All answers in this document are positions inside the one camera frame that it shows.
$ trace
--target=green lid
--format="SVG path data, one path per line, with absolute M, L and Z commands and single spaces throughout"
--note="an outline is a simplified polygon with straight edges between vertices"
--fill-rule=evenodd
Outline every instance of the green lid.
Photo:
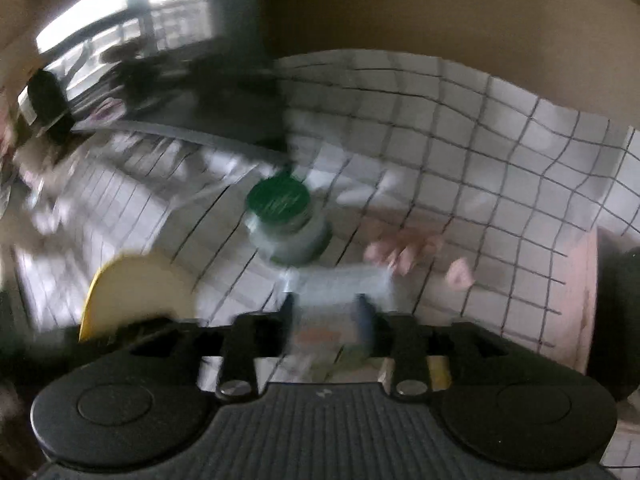
M 304 184 L 281 173 L 256 184 L 246 197 L 246 208 L 262 222 L 286 224 L 305 212 L 310 202 Z

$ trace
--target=silver bolt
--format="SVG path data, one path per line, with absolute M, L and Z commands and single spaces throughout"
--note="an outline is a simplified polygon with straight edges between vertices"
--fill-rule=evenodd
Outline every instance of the silver bolt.
M 234 379 L 220 386 L 220 393 L 227 397 L 241 397 L 251 393 L 251 385 L 247 381 Z
M 426 384 L 415 379 L 407 379 L 396 384 L 396 392 L 402 396 L 415 397 L 428 391 L 429 387 Z

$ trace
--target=jar with green lid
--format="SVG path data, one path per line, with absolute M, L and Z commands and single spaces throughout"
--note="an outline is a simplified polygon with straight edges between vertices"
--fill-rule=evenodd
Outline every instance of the jar with green lid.
M 308 189 L 288 173 L 256 184 L 246 198 L 245 225 L 260 255 L 277 264 L 308 264 L 326 249 L 331 225 Z

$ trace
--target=plastic jar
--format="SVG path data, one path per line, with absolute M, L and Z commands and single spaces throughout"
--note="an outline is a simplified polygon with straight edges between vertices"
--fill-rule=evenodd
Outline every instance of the plastic jar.
M 300 266 L 317 258 L 331 240 L 331 225 L 308 189 L 288 173 L 256 184 L 246 198 L 244 223 L 260 256 Z

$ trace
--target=checkered tablecloth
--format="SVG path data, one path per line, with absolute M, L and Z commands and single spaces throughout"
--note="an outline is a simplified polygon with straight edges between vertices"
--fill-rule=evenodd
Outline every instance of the checkered tablecloth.
M 443 250 L 408 283 L 424 323 L 465 317 L 546 353 L 568 250 L 596 224 L 640 238 L 633 128 L 433 57 L 341 50 L 278 66 L 295 174 L 334 228 L 320 264 L 361 261 L 372 224 L 442 229 Z M 245 168 L 231 154 L 135 132 L 100 135 L 61 170 L 70 176 L 53 214 L 40 213 L 43 224 L 60 219 L 50 241 L 59 251 L 18 255 L 38 327 L 77 322 L 93 273 L 125 250 L 159 250 L 186 269 L 204 322 L 274 308 L 278 271 L 242 225 L 244 196 L 263 173 L 228 186 L 225 175 Z M 463 256 L 477 282 L 449 290 L 443 273 Z M 260 379 L 295 378 L 299 364 L 288 359 L 265 362 Z

